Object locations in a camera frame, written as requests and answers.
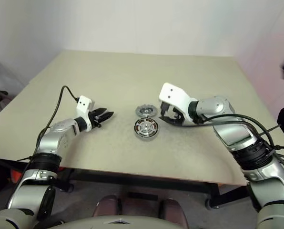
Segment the beige tabletop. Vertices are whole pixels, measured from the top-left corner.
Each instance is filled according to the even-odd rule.
[[[172,83],[197,99],[222,95],[237,113],[269,128],[276,125],[238,64],[228,57],[163,56],[64,51],[0,113],[0,158],[30,156],[38,132],[55,108],[60,89],[114,111],[101,129],[80,134],[61,166],[244,185],[239,166],[211,127],[179,128],[154,118],[158,136],[144,142],[134,135],[136,107],[158,109],[162,85]],[[76,103],[65,92],[53,122],[76,118]],[[284,145],[281,130],[272,132]]]

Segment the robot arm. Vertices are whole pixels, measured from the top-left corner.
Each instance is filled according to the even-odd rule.
[[[165,83],[159,95],[161,119],[175,126],[197,125],[217,115],[234,114],[227,99],[215,96],[196,100],[185,91]],[[165,116],[173,106],[174,118]],[[240,117],[224,116],[211,120],[216,135],[241,166],[248,180],[248,191],[254,207],[259,211],[258,229],[284,228],[284,166],[275,150],[255,130],[243,124],[225,124],[225,121],[243,121]]]
[[[41,138],[39,147],[13,192],[7,209],[0,211],[0,228],[33,228],[51,214],[55,187],[67,190],[69,185],[57,179],[62,156],[80,132],[101,127],[113,112],[93,109],[94,102],[85,96],[78,100],[77,118],[54,124]]]

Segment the white wall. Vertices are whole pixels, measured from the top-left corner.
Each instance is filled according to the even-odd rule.
[[[0,64],[26,85],[62,49],[236,56],[258,90],[271,74],[260,96],[274,107],[284,83],[272,91],[262,69],[284,58],[281,15],[284,0],[0,0]],[[268,63],[270,43],[283,51]],[[5,75],[0,86],[20,91]]]
[[[238,62],[274,118],[284,107],[284,7],[270,31],[243,53]]]

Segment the round metal disk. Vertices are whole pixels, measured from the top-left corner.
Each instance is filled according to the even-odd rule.
[[[134,124],[136,136],[143,141],[153,140],[159,131],[159,126],[151,118],[141,118]]]
[[[142,105],[136,109],[136,114],[140,117],[153,117],[157,114],[157,108],[153,105]]]

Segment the black metal frame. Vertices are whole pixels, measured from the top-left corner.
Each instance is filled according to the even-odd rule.
[[[0,159],[0,165],[22,172],[27,163]],[[103,172],[97,170],[65,168],[58,174],[59,180],[69,183],[70,180],[84,180],[102,183],[143,186],[161,189],[200,192],[209,195],[207,208],[218,208],[220,205],[248,196],[246,187],[239,187],[220,195],[218,184],[180,180],[173,178],[151,177],[125,173]]]

